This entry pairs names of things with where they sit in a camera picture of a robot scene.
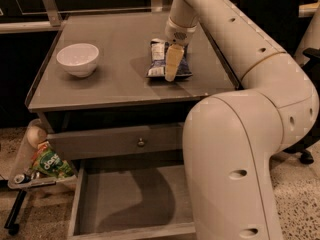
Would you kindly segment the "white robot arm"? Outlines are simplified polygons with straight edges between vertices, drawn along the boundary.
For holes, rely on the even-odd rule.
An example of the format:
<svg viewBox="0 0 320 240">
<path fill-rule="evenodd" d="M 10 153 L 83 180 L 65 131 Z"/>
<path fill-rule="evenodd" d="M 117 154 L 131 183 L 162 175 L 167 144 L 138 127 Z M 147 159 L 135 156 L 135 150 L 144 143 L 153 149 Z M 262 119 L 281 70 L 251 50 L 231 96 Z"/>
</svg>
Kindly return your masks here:
<svg viewBox="0 0 320 240">
<path fill-rule="evenodd" d="M 198 102 L 183 128 L 197 240 L 283 240 L 270 158 L 315 124 L 318 93 L 299 64 L 229 0 L 173 0 L 167 64 L 202 24 L 242 84 Z"/>
</svg>

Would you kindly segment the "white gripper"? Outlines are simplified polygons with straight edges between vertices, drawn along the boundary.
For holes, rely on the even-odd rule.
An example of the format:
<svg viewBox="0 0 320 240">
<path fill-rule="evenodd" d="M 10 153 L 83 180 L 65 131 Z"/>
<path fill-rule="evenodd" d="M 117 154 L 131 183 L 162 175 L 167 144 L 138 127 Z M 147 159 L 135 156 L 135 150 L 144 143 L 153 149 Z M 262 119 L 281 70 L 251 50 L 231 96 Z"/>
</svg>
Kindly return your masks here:
<svg viewBox="0 0 320 240">
<path fill-rule="evenodd" d="M 165 35 L 167 41 L 172 44 L 169 46 L 166 53 L 165 79 L 172 82 L 177 74 L 178 67 L 184 55 L 184 48 L 187 46 L 193 34 L 196 31 L 198 18 L 194 17 L 191 22 L 183 25 L 174 21 L 171 17 L 168 18 L 165 27 Z"/>
</svg>

